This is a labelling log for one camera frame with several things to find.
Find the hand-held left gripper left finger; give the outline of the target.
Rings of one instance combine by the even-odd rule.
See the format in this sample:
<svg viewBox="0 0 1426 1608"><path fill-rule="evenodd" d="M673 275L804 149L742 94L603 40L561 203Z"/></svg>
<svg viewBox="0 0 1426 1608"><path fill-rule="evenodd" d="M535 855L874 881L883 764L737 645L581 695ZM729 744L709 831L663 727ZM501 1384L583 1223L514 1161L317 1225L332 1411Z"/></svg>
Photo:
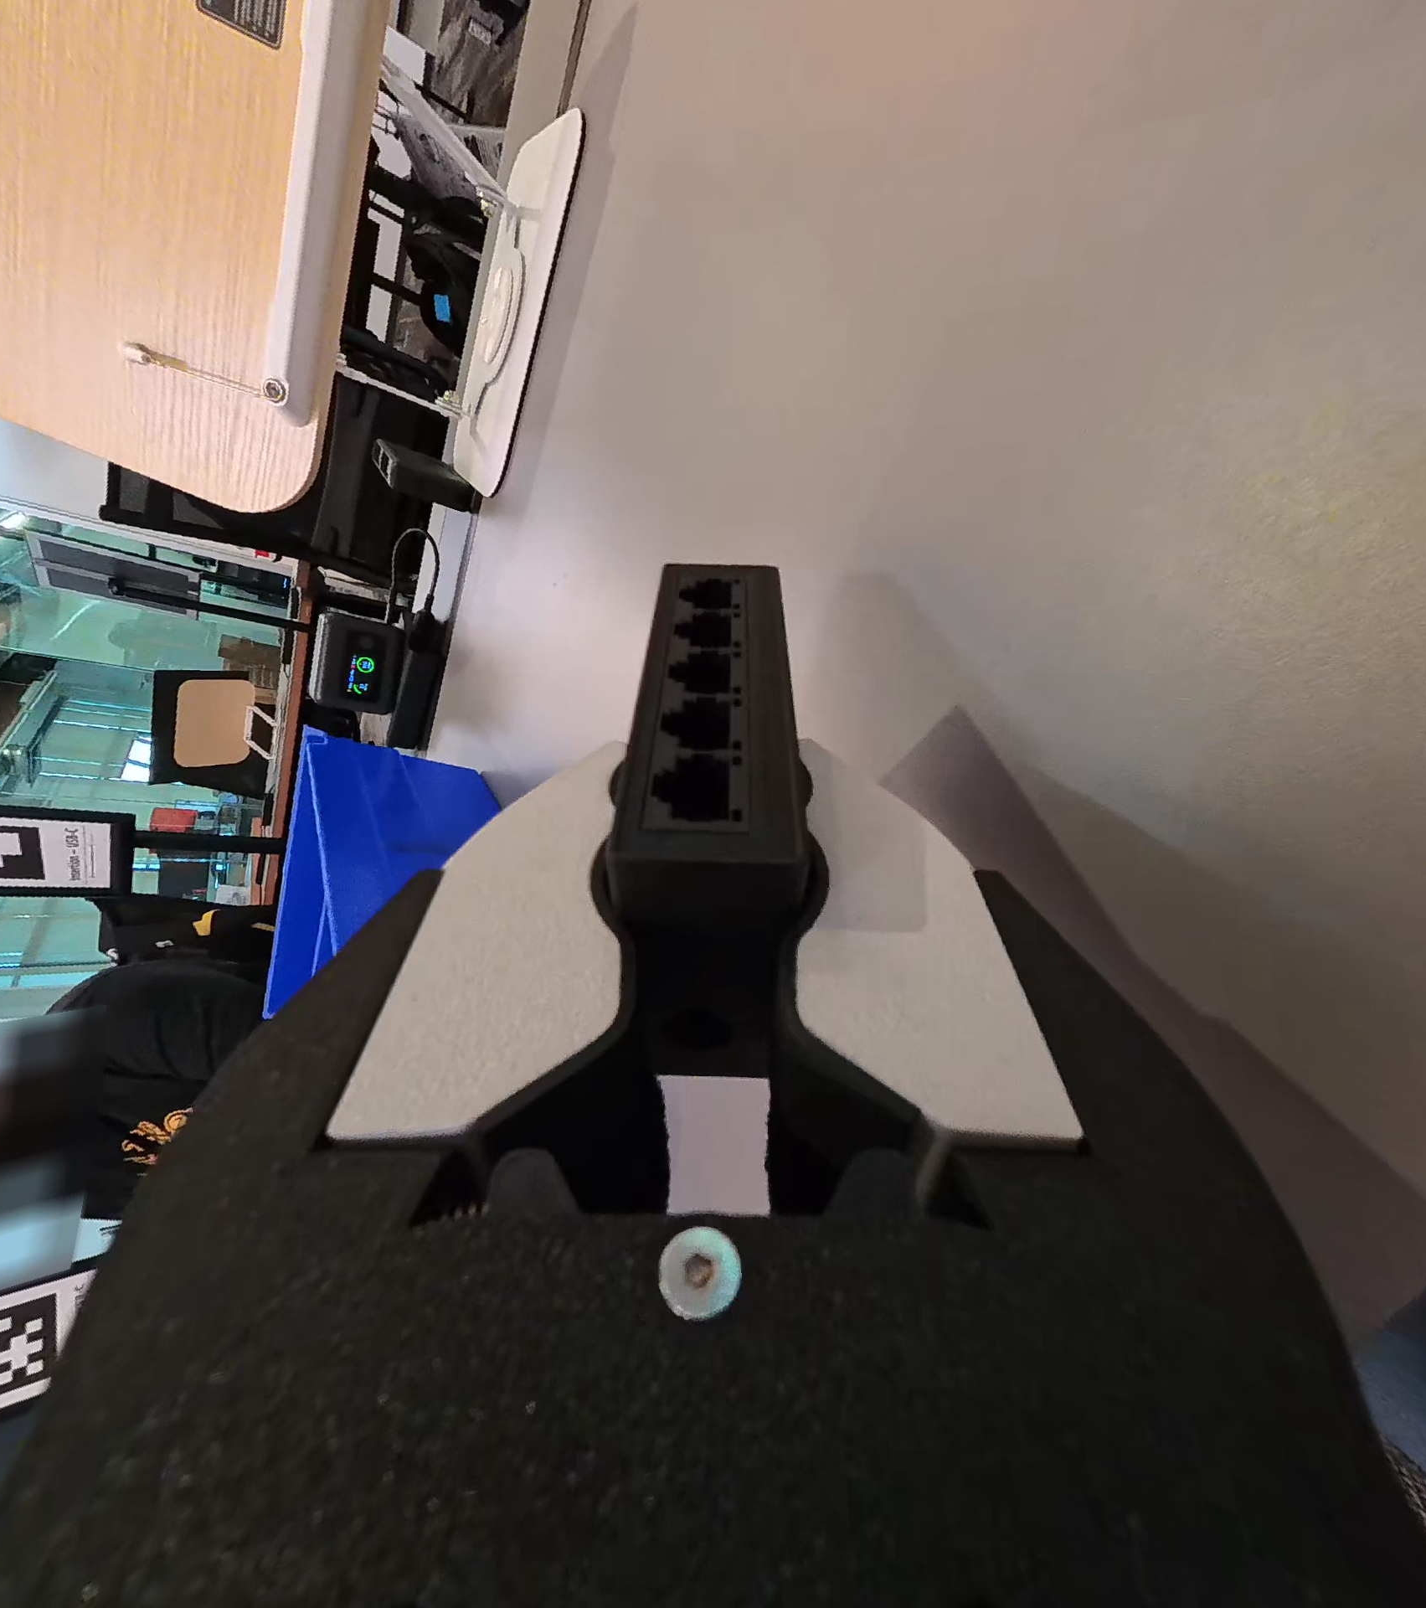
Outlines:
<svg viewBox="0 0 1426 1608"><path fill-rule="evenodd" d="M325 1134L454 1141L590 1049L623 1002L593 893L627 757L612 741L498 814L442 870Z"/></svg>

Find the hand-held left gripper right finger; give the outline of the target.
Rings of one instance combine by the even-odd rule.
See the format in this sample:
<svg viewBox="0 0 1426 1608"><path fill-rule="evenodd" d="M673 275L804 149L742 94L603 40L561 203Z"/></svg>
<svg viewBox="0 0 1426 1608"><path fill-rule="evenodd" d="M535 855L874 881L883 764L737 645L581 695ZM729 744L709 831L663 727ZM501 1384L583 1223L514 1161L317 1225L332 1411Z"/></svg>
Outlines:
<svg viewBox="0 0 1426 1608"><path fill-rule="evenodd" d="M797 952L802 1029L935 1138L1077 1149L1082 1121L966 856L819 742L801 756L827 875Z"/></svg>

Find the black ethernet switch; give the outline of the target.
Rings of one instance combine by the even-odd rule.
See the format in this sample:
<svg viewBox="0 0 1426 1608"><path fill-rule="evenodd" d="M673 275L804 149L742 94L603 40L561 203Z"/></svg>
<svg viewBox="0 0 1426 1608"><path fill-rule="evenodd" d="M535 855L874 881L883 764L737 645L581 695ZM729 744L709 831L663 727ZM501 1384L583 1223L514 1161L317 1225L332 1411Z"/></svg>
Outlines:
<svg viewBox="0 0 1426 1608"><path fill-rule="evenodd" d="M757 1082L782 1066L826 878L811 794L779 570L668 565L596 866L655 1076Z"/></svg>

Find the black charger brick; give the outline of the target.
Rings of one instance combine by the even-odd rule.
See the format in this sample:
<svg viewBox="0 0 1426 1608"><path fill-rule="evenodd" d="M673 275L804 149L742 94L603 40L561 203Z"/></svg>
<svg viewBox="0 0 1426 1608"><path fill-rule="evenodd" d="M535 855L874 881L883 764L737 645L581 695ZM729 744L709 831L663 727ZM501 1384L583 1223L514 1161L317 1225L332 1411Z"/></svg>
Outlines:
<svg viewBox="0 0 1426 1608"><path fill-rule="evenodd" d="M402 556L411 546L419 546L417 578L427 585L421 602L402 607ZM442 553L437 540L426 528L406 530L392 551L386 608L386 625L402 630L401 680L386 736L386 746L392 751L417 752L429 741L451 642L449 620L436 613L441 578Z"/></svg>

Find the black power bank with screen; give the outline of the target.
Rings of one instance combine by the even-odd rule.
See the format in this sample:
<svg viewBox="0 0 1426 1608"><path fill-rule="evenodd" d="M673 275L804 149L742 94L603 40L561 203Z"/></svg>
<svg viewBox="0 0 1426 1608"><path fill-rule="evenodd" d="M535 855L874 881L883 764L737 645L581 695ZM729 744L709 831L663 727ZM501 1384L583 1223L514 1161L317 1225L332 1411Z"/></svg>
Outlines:
<svg viewBox="0 0 1426 1608"><path fill-rule="evenodd" d="M347 612L322 613L309 670L309 697L330 710L394 714L404 643L404 630L394 622Z"/></svg>

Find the black chair with wooden seat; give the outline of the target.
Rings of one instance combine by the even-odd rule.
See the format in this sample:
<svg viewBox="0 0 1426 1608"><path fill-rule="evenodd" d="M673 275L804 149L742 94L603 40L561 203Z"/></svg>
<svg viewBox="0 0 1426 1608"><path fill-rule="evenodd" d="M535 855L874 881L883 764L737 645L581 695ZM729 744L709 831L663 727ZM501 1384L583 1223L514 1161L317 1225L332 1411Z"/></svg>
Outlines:
<svg viewBox="0 0 1426 1608"><path fill-rule="evenodd" d="M258 694L243 672L156 670L151 784L265 801L277 724Z"/></svg>

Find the glass enclosure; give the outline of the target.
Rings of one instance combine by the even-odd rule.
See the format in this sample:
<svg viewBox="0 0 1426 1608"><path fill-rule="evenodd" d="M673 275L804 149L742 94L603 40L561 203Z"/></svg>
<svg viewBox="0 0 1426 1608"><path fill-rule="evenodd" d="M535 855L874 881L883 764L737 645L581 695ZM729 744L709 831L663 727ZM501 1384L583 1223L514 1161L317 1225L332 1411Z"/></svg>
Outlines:
<svg viewBox="0 0 1426 1608"><path fill-rule="evenodd" d="M215 543L81 528L0 504L0 806L121 813L153 834L283 831L270 788L273 731L295 647L282 623L300 588L282 560ZM242 675L265 714L227 779L161 779L163 674ZM178 916L263 906L278 855L135 849L135 895ZM0 895L0 1020L44 1012L113 957L101 916L73 896Z"/></svg>

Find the wooden board with white rail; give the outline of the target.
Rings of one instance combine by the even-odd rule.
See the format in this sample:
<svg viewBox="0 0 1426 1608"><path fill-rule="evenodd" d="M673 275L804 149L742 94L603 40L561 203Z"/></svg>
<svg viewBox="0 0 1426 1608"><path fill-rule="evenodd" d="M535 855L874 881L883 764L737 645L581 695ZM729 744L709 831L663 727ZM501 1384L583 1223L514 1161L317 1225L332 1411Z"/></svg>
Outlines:
<svg viewBox="0 0 1426 1608"><path fill-rule="evenodd" d="M0 4L0 421L237 513L322 461L391 4Z"/></svg>

